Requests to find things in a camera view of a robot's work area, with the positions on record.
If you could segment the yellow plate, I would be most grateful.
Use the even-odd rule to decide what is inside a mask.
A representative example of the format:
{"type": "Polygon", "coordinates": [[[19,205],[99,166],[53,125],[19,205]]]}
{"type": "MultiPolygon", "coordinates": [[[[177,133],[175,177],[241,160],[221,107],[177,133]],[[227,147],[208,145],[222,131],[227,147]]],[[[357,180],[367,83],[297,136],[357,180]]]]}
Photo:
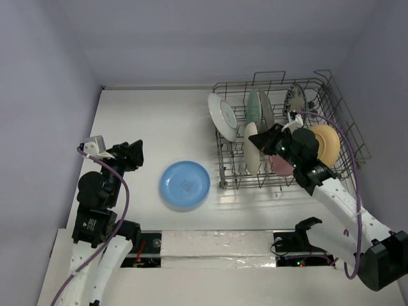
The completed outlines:
{"type": "Polygon", "coordinates": [[[327,124],[311,126],[309,130],[314,133],[319,144],[317,158],[327,167],[333,168],[340,156],[340,138],[336,130],[327,124]]]}

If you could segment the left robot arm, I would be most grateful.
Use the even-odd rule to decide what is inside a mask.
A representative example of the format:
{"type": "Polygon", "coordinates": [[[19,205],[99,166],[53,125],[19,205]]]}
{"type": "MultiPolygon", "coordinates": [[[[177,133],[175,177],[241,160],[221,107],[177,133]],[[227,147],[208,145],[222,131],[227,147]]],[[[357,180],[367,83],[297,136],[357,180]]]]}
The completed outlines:
{"type": "Polygon", "coordinates": [[[124,174],[143,166],[143,142],[108,149],[102,136],[93,136],[76,150],[101,169],[78,181],[69,275],[51,304],[103,305],[125,257],[141,244],[140,225],[125,219],[130,190],[124,174]]]}

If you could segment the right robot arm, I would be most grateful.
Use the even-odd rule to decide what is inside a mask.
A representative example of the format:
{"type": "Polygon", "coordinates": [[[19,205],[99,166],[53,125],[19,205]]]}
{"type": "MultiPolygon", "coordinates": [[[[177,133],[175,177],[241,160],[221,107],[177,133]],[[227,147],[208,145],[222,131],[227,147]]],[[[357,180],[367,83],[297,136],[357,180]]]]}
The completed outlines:
{"type": "Polygon", "coordinates": [[[275,124],[268,131],[251,135],[249,141],[260,152],[278,155],[293,168],[297,184],[324,205],[344,229],[331,229],[317,217],[295,226],[293,242],[301,250],[312,246],[336,255],[354,268],[349,279],[358,277],[372,291],[380,291],[407,275],[407,233],[396,232],[378,221],[351,196],[336,174],[317,157],[319,142],[305,128],[288,131],[275,124]]]}

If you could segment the light blue plate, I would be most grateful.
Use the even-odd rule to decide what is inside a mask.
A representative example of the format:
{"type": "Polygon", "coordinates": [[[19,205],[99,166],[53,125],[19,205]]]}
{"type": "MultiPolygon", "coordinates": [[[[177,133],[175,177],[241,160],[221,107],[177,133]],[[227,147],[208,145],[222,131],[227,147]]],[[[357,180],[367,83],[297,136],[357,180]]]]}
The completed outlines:
{"type": "Polygon", "coordinates": [[[198,208],[210,192],[208,171],[194,161],[171,164],[159,180],[159,192],[171,210],[188,212],[198,208]]]}

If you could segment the pink plate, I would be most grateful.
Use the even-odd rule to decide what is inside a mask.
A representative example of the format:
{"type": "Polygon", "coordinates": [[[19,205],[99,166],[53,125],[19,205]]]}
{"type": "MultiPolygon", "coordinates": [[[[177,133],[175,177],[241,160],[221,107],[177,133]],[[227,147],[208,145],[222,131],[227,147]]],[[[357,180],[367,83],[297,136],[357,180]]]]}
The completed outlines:
{"type": "Polygon", "coordinates": [[[280,177],[288,177],[293,174],[294,168],[279,155],[269,156],[273,172],[280,177]]]}

